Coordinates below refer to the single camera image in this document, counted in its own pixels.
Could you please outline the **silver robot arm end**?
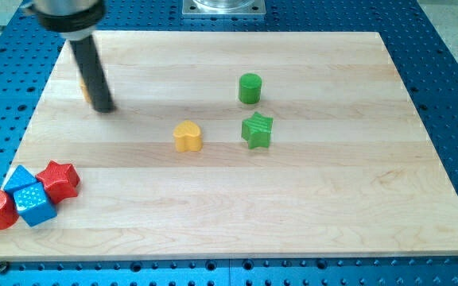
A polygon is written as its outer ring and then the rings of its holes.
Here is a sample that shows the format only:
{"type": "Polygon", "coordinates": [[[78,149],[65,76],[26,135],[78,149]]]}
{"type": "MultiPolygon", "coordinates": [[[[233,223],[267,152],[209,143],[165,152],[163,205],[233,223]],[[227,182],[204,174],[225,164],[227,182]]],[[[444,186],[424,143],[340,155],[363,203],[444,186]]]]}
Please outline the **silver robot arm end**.
{"type": "Polygon", "coordinates": [[[106,13],[103,0],[31,0],[20,9],[26,16],[34,15],[44,29],[69,41],[92,35],[106,13]]]}

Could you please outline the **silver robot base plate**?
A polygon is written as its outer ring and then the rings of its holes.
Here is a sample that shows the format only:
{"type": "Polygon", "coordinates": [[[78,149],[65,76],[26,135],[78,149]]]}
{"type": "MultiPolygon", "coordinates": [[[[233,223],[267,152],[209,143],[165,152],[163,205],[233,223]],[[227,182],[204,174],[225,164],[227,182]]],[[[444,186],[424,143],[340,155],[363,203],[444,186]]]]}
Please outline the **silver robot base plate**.
{"type": "Polygon", "coordinates": [[[183,0],[183,15],[264,15],[264,0],[183,0]]]}

